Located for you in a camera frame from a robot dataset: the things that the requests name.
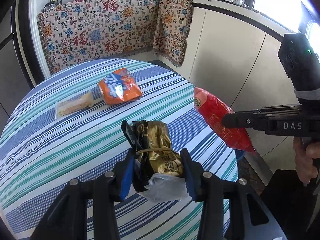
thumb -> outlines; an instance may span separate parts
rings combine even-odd
[[[306,154],[313,159],[320,158],[320,142],[309,144],[306,149]]]

countertop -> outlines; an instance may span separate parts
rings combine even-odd
[[[223,1],[217,1],[217,0],[193,0],[194,4],[203,4],[203,5],[209,5],[217,8],[221,8],[224,10],[228,10],[243,16],[246,16],[258,23],[261,23],[262,25],[265,25],[266,27],[270,28],[271,30],[275,31],[276,33],[280,34],[281,36],[284,36],[286,33],[291,33],[292,31],[287,30],[286,28],[282,27],[275,21],[257,13],[253,10],[247,9],[245,7],[241,7],[238,5],[226,3]]]

patterned cloth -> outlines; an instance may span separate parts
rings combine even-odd
[[[97,83],[126,67],[143,92],[139,101],[107,106]],[[91,90],[93,108],[59,120],[55,103]],[[10,116],[0,139],[0,204],[19,239],[28,239],[65,184],[111,171],[130,147],[122,120],[161,120],[168,124],[172,148],[187,148],[193,160],[220,178],[236,181],[234,150],[210,129],[193,106],[194,87],[183,77],[150,63],[108,59],[61,71],[35,87]],[[195,239],[202,203],[154,204],[130,189],[115,205],[122,239]],[[92,201],[88,203],[88,239],[93,239]],[[224,202],[225,229],[229,224]]]
[[[40,13],[50,73],[150,50],[181,66],[192,12],[192,0],[75,0]]]

red snack bag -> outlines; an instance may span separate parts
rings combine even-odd
[[[105,103],[109,106],[138,100],[142,92],[126,68],[120,68],[98,83]]]
[[[210,128],[219,135],[228,147],[255,153],[245,128],[229,129],[221,124],[224,115],[233,114],[234,111],[219,98],[202,88],[195,87],[194,105]]]

striped tablecloth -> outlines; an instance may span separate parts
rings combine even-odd
[[[107,106],[97,83],[126,67],[143,92],[139,101]],[[126,119],[161,120],[172,148],[187,148],[193,160],[220,178],[236,181],[234,150],[207,126],[193,106],[193,85],[151,63],[108,59],[61,71],[34,88],[10,116],[0,139],[0,204],[18,239],[28,239],[60,190],[72,178],[90,180],[124,159],[129,143],[120,125]],[[91,90],[93,108],[54,119],[57,101]],[[88,239],[93,239],[92,201]],[[135,193],[115,206],[122,239],[196,239],[202,203],[191,198],[154,204]],[[228,202],[224,203],[225,229]]]

